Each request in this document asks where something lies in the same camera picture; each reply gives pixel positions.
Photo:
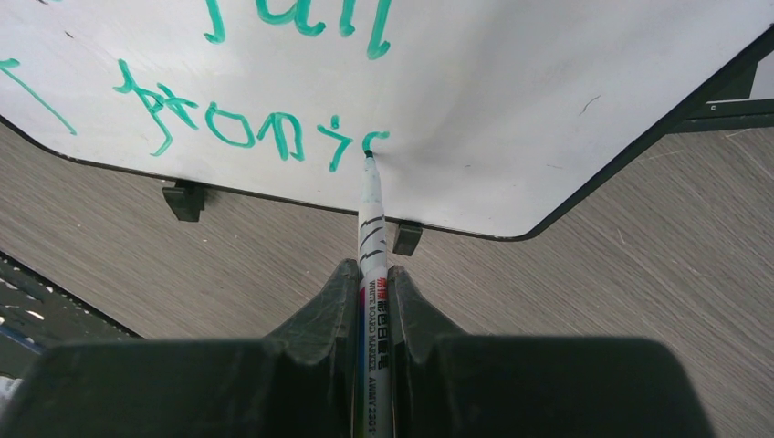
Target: floor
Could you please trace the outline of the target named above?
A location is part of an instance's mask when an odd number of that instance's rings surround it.
[[[773,141],[668,136],[533,240],[431,231],[391,261],[471,332],[658,339],[719,436],[774,436]],[[148,338],[262,336],[355,254],[352,216],[217,193],[181,224],[164,182],[2,126],[0,152],[0,248]]]

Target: white board surface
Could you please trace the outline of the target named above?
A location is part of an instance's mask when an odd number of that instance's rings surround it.
[[[76,159],[345,210],[379,133],[388,216],[515,237],[771,23],[769,0],[6,0],[0,115]]]

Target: green handwriting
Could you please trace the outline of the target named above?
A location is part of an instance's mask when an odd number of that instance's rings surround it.
[[[293,132],[295,135],[296,151],[290,153],[290,155],[296,160],[303,162],[306,157],[304,156],[304,146],[301,143],[303,132],[301,131],[301,124],[298,123],[296,116],[287,114],[286,112],[272,112],[268,115],[263,126],[258,131],[258,139],[263,140],[269,128],[274,130],[274,141],[277,144],[277,151],[279,151],[279,158],[284,162],[288,159],[288,140],[285,138],[285,131],[282,129],[282,120],[288,120],[293,125]]]
[[[161,93],[140,87],[132,76],[129,70],[129,65],[123,59],[119,59],[119,68],[123,76],[124,84],[120,87],[114,87],[113,89],[123,94],[136,94],[137,97],[140,98],[142,106],[148,111],[148,113],[151,115],[151,118],[159,127],[159,129],[162,130],[164,135],[164,141],[161,147],[159,147],[156,152],[152,153],[152,156],[161,156],[173,143],[172,133],[160,117],[160,112],[163,109],[169,109],[171,113],[176,115],[189,128],[193,130],[199,129],[188,113],[188,110],[198,109],[199,104],[188,99],[175,96],[172,90],[162,83],[157,83],[156,87],[162,91],[163,95]],[[238,121],[242,125],[242,129],[245,131],[245,140],[238,141],[235,139],[227,138],[216,126],[215,116],[219,116],[227,120]],[[289,114],[287,112],[272,112],[266,117],[263,125],[261,125],[261,128],[258,130],[257,135],[255,135],[253,129],[250,126],[250,122],[244,115],[219,109],[217,103],[210,102],[204,114],[204,122],[206,123],[207,128],[210,129],[210,131],[218,140],[229,146],[245,149],[253,148],[256,145],[256,139],[263,141],[267,137],[268,131],[272,130],[274,133],[274,143],[277,146],[277,152],[279,154],[280,160],[285,162],[290,157],[293,157],[299,162],[306,160],[306,154],[304,152],[303,129],[301,127],[300,121],[293,114]],[[288,135],[285,131],[287,124],[284,122],[288,122],[290,127],[293,129],[294,151],[291,151],[288,147]],[[336,132],[336,130],[339,129],[339,126],[340,118],[338,115],[333,115],[330,118],[330,128],[326,128],[323,125],[317,125],[317,131],[319,133],[328,138],[332,138],[339,143],[336,150],[333,152],[333,158],[331,159],[328,167],[329,172],[335,172],[339,169],[341,156],[344,154],[350,144],[353,143],[352,138]],[[371,142],[374,139],[386,139],[388,137],[390,137],[390,133],[387,131],[369,132],[362,140],[362,148],[364,151],[369,151],[371,149]]]
[[[379,0],[376,7],[376,19],[373,21],[371,30],[371,40],[368,42],[368,59],[374,60],[383,57],[387,50],[390,50],[390,43],[382,41],[384,34],[384,25],[387,23],[387,14],[390,12],[390,3],[392,0]]]
[[[352,25],[352,16],[355,12],[355,3],[357,0],[342,0],[341,14],[339,17],[339,34],[342,37],[349,37],[355,33],[355,26]],[[207,10],[210,13],[210,20],[213,23],[213,33],[204,34],[207,41],[213,44],[220,44],[225,41],[225,25],[223,17],[220,14],[218,0],[206,0]],[[272,26],[282,26],[290,22],[294,23],[296,30],[306,37],[316,37],[321,34],[325,28],[325,23],[318,22],[314,26],[309,24],[309,9],[312,0],[296,0],[287,11],[276,14],[269,11],[269,0],[256,0],[256,9],[258,18],[264,23]],[[390,50],[390,43],[383,41],[384,27],[387,25],[387,16],[390,14],[390,4],[392,0],[379,0],[376,6],[376,16],[371,28],[371,38],[366,48],[366,56],[370,60],[383,57]]]
[[[9,59],[6,59],[5,61],[0,61],[0,71],[5,73],[15,83],[19,84],[19,86],[23,88],[27,93],[29,93],[30,96],[35,98],[35,100],[37,100],[38,103],[46,107],[46,110],[48,110],[51,114],[54,114],[54,116],[56,116],[57,119],[59,119],[59,121],[63,125],[65,125],[65,127],[70,131],[71,135],[78,135],[78,133],[75,131],[75,128],[73,128],[72,125],[70,125],[68,121],[65,120],[64,117],[62,117],[61,114],[59,114],[55,109],[51,108],[51,105],[48,105],[48,103],[45,100],[43,100],[43,98],[38,96],[34,90],[32,90],[26,83],[24,83],[24,81],[22,81],[22,79],[17,78],[16,75],[10,72],[9,70],[10,68],[19,67],[19,65],[20,65],[19,61],[13,58],[9,58]]]
[[[123,75],[123,85],[120,87],[113,87],[113,89],[123,94],[129,94],[132,92],[137,94],[137,97],[140,98],[142,105],[146,110],[148,110],[148,113],[151,114],[151,118],[156,122],[156,125],[159,126],[164,134],[164,142],[162,143],[162,146],[158,149],[158,151],[152,153],[152,156],[160,156],[167,149],[169,149],[170,145],[172,145],[172,134],[169,132],[161,118],[159,118],[159,111],[163,110],[164,107],[169,106],[170,111],[183,119],[183,121],[188,126],[194,128],[195,130],[198,129],[198,127],[191,121],[191,118],[188,117],[188,113],[185,112],[185,108],[183,108],[183,105],[185,105],[187,107],[196,109],[199,108],[198,104],[193,103],[187,99],[175,97],[172,92],[163,84],[158,84],[158,87],[164,92],[164,94],[167,95],[166,99],[159,93],[150,91],[149,89],[141,88],[137,85],[137,82],[134,81],[134,77],[129,71],[129,66],[123,59],[119,59],[119,68],[121,70],[121,74]]]
[[[223,116],[228,119],[239,120],[240,122],[242,122],[242,128],[245,129],[245,134],[247,134],[247,141],[245,141],[244,143],[240,143],[238,141],[232,141],[227,139],[215,127],[215,124],[213,122],[213,117],[215,115]],[[256,137],[253,135],[253,130],[250,128],[250,123],[247,122],[247,118],[245,118],[245,116],[243,116],[242,114],[234,114],[233,112],[223,111],[222,109],[217,108],[217,104],[215,102],[212,102],[210,103],[210,107],[207,108],[207,113],[204,114],[204,119],[207,121],[207,126],[210,128],[213,134],[215,134],[215,137],[220,139],[225,144],[228,144],[230,146],[238,146],[240,148],[252,148],[253,146],[256,145]]]
[[[352,14],[355,12],[355,0],[344,0],[341,7],[341,18],[339,18],[339,34],[342,37],[348,37],[355,32],[355,26],[352,25]]]
[[[325,23],[317,23],[314,26],[309,25],[309,7],[312,0],[298,0],[287,12],[283,14],[272,14],[268,12],[268,0],[256,0],[258,16],[265,23],[270,25],[284,25],[295,22],[296,29],[301,35],[307,37],[316,37],[325,30]]]
[[[210,13],[210,19],[213,21],[213,33],[204,34],[204,37],[213,44],[220,44],[225,41],[225,29],[217,0],[207,0],[207,10]]]

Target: black mount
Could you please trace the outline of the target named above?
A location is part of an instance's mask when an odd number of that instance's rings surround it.
[[[204,210],[204,186],[198,182],[178,180],[174,187],[162,188],[164,201],[181,222],[199,222]]]
[[[411,256],[422,238],[422,225],[415,222],[399,222],[392,252],[398,256]]]

